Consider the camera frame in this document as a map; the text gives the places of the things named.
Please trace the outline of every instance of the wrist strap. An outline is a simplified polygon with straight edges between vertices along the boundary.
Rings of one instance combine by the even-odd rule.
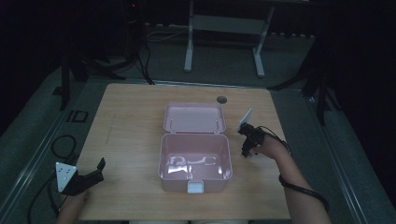
[[[324,206],[324,209],[326,210],[326,212],[329,212],[329,202],[327,202],[327,200],[320,194],[318,194],[310,189],[305,189],[305,188],[302,188],[299,186],[295,186],[291,183],[288,183],[288,182],[286,182],[286,180],[283,179],[282,175],[279,175],[279,182],[285,188],[294,189],[296,191],[299,191],[301,193],[307,194],[309,196],[312,196],[312,197],[320,200],[323,203],[323,206]]]

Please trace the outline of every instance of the gray floor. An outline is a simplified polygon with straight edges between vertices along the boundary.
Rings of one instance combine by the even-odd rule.
[[[219,42],[219,37],[213,34],[197,34],[192,71],[185,73],[187,40],[184,28],[158,30],[182,33],[164,40],[171,34],[148,37],[148,71],[157,84],[181,82],[265,88],[295,75],[314,40],[269,36],[262,53],[266,76],[258,78],[250,38],[229,44]],[[142,49],[141,56],[145,62],[148,51]],[[127,77],[121,82],[147,84],[142,80],[138,66],[131,66],[118,74]],[[72,81],[72,100],[65,111],[59,111],[60,97],[52,95],[60,82],[60,70],[48,76],[0,139],[0,175],[3,178],[0,185],[1,223],[27,222],[30,202],[49,178],[53,164],[59,160],[50,152],[50,144],[58,136],[71,134],[77,140],[76,152],[80,152],[106,85],[115,80],[92,74],[87,83]],[[272,95],[293,157],[312,187],[329,200],[332,222],[396,223],[394,208],[342,111],[334,108],[327,111],[326,126],[321,126],[315,117],[315,98],[307,99],[299,92],[303,85],[302,81],[286,90],[272,91]],[[87,121],[67,122],[72,110],[88,112]],[[54,147],[57,151],[67,152],[72,148],[72,142],[63,138]],[[47,189],[35,201],[32,220],[33,223],[55,221]],[[256,220],[255,223],[290,221]]]

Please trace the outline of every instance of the pink plastic box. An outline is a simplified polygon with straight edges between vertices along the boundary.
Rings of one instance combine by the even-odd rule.
[[[165,191],[219,192],[233,174],[219,104],[169,103],[158,174]]]

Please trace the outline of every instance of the box latch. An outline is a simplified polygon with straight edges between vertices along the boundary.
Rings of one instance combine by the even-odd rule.
[[[190,180],[187,184],[188,193],[204,193],[204,181]]]

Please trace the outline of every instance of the person's right arm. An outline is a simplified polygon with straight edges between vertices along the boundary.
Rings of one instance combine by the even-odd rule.
[[[286,147],[269,134],[265,135],[264,141],[260,146],[254,147],[250,152],[262,153],[274,159],[281,176],[286,182],[312,190]],[[293,224],[331,223],[320,200],[294,189],[284,188],[284,190]]]

